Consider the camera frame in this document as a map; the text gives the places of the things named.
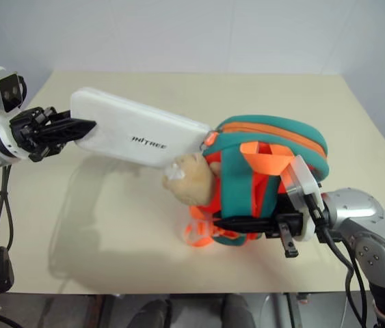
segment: white case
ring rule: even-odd
[[[70,114],[96,121],[96,126],[76,141],[78,146],[153,167],[199,152],[211,130],[206,124],[90,87],[72,94]]]

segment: backpack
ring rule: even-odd
[[[280,174],[301,155],[317,182],[329,173],[328,147],[321,133],[295,120],[268,115],[239,115],[223,121],[204,141],[203,156],[221,163],[215,195],[208,206],[190,206],[193,218],[185,230],[189,245],[217,241],[240,246],[261,234],[217,228],[215,218],[270,217],[279,193],[286,193]]]

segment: person's leg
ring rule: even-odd
[[[241,295],[225,296],[221,312],[222,328],[256,328],[247,302]]]
[[[170,306],[158,299],[143,306],[131,319],[127,328],[167,328],[169,327]]]

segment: plush toy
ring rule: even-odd
[[[206,206],[215,194],[215,181],[221,171],[221,163],[208,164],[199,153],[177,157],[166,169],[163,186],[182,203],[190,206]]]

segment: beige table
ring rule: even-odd
[[[243,113],[316,126],[328,141],[325,191],[352,186],[385,207],[385,140],[338,76],[54,72],[30,106],[68,110],[92,86],[216,126]],[[278,239],[245,247],[186,246],[187,208],[157,170],[68,144],[59,156],[14,166],[10,202],[13,292],[177,293],[343,290],[345,269],[317,239],[286,259]],[[5,218],[0,244],[7,242]]]

